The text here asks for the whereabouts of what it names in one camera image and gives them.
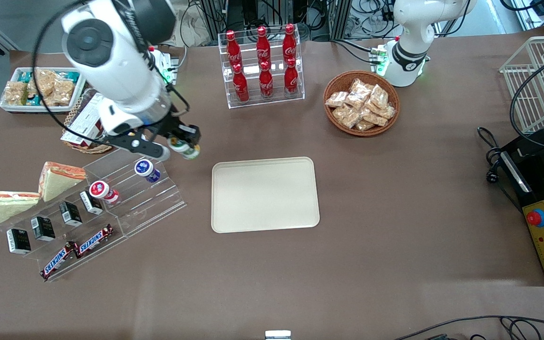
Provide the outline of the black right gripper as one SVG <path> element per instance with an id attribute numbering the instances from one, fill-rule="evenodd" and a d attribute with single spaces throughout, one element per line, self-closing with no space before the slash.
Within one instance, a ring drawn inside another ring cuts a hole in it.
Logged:
<path id="1" fill-rule="evenodd" d="M 169 113 L 152 124 L 122 112 L 106 114 L 106 143 L 118 149 L 130 153 L 169 153 L 168 147 L 155 142 L 158 136 L 165 138 L 170 147 L 180 147 L 181 140 L 196 146 L 201 132 L 197 125 L 183 125 Z"/>

